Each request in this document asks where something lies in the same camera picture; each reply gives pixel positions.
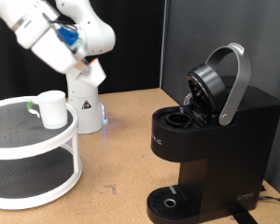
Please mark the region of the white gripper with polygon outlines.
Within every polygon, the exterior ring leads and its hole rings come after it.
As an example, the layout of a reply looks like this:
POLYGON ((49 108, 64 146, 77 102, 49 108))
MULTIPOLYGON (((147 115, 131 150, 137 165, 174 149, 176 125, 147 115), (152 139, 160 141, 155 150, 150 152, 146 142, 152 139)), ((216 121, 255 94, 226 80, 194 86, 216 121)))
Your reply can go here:
POLYGON ((89 63, 83 60, 87 56, 86 43, 78 37, 73 45, 69 46, 54 25, 38 38, 31 51, 61 74, 66 74, 72 67, 82 75, 87 75, 91 70, 89 63))

